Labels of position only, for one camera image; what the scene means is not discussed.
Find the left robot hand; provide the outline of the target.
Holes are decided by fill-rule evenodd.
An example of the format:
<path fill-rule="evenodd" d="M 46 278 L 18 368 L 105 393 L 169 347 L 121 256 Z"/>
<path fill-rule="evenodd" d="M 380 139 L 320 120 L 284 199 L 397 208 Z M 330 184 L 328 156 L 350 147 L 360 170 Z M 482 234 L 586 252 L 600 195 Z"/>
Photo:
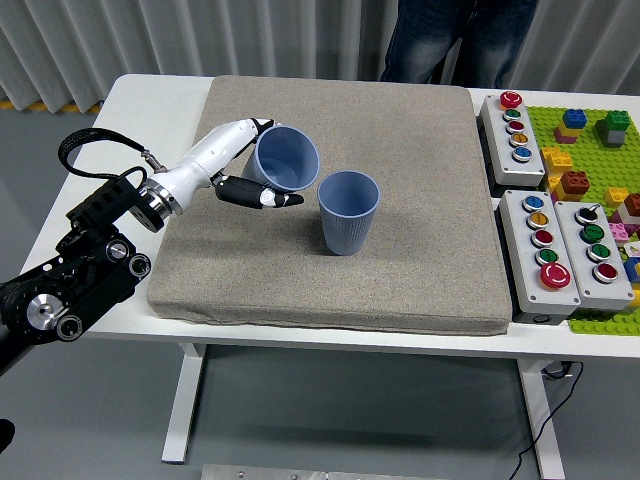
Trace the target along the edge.
<path fill-rule="evenodd" d="M 240 153 L 275 125 L 271 119 L 250 118 L 214 128 L 175 167 L 147 179 L 140 193 L 163 219 L 185 213 L 195 193 L 209 187 L 215 189 L 219 200 L 253 209 L 302 204 L 304 198 L 299 194 L 223 174 Z"/>

